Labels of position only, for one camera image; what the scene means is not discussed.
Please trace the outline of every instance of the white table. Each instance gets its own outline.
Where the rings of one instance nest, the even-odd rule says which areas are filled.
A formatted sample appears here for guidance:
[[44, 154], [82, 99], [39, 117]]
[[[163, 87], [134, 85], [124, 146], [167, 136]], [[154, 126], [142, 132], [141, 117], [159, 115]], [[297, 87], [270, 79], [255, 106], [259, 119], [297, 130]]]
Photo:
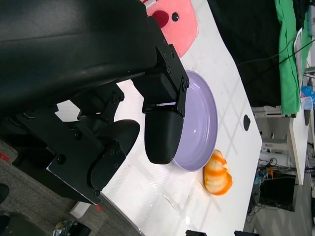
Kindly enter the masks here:
[[292, 161], [295, 163], [297, 171], [298, 184], [303, 184], [304, 169], [306, 162], [307, 140], [309, 133], [309, 125], [305, 125], [304, 110], [300, 110], [296, 114], [296, 118], [290, 118], [288, 143], [292, 149], [289, 149]]
[[[243, 230], [261, 138], [236, 65], [226, 49], [206, 0], [193, 0], [199, 34], [182, 58], [187, 70], [199, 73], [209, 84], [218, 108], [216, 148], [227, 159], [233, 186], [223, 196], [203, 187], [203, 172], [188, 173], [175, 164], [155, 165], [144, 149], [143, 98], [131, 81], [119, 83], [125, 100], [115, 120], [134, 119], [139, 137], [102, 193], [146, 236], [185, 236], [187, 229], [208, 236], [232, 236]], [[248, 115], [251, 125], [243, 128]]]

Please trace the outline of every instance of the screw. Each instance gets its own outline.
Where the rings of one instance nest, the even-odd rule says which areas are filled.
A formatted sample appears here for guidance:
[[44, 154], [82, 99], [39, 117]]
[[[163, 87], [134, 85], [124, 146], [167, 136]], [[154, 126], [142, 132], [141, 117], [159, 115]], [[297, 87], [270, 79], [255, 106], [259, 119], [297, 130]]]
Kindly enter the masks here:
[[82, 134], [82, 132], [79, 131], [79, 130], [77, 130], [77, 131], [74, 133], [74, 138], [75, 138], [76, 140], [82, 139], [82, 136], [83, 136], [83, 134]]
[[187, 84], [185, 82], [182, 83], [182, 87], [183, 87], [183, 91], [186, 92], [187, 91]]
[[62, 165], [62, 164], [65, 163], [66, 159], [67, 159], [67, 158], [66, 158], [65, 155], [60, 154], [60, 155], [58, 156], [58, 158], [57, 158], [57, 163], [58, 163], [59, 165]]
[[113, 103], [114, 103], [115, 105], [117, 105], [118, 102], [119, 102], [119, 99], [118, 99], [118, 97], [117, 97], [116, 95], [114, 95], [113, 98], [112, 98], [112, 101], [113, 101]]

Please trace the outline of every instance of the purple bowl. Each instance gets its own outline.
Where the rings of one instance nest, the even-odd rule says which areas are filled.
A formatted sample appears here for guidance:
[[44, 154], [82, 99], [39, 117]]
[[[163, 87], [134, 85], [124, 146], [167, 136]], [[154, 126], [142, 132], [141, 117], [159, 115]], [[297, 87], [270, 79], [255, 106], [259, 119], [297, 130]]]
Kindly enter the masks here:
[[193, 172], [203, 168], [215, 149], [218, 134], [216, 103], [207, 82], [196, 72], [186, 71], [189, 88], [181, 140], [173, 161]]

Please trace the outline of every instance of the plastic pumpkin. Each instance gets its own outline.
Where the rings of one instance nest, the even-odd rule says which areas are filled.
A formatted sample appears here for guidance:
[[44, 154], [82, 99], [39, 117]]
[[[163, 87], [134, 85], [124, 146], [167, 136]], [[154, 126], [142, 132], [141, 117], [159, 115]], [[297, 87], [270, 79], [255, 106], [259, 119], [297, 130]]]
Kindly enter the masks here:
[[219, 150], [214, 150], [204, 168], [206, 189], [214, 195], [225, 194], [232, 186], [232, 176], [226, 160]]

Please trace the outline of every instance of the green cloth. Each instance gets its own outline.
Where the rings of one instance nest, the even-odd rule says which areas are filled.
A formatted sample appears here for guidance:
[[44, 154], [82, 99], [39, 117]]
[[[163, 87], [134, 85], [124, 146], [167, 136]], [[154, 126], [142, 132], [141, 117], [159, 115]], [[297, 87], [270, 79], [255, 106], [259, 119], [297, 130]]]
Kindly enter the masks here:
[[[293, 1], [275, 0], [278, 20], [281, 24], [279, 36], [279, 62], [294, 54], [294, 41], [297, 35], [295, 27], [295, 14]], [[308, 15], [305, 16], [304, 29], [302, 32], [302, 47], [311, 42], [308, 36]], [[302, 49], [302, 68], [306, 66], [306, 59], [312, 44]], [[290, 57], [279, 64], [281, 84], [281, 109], [282, 114], [295, 114], [300, 110], [300, 88], [295, 56]]]

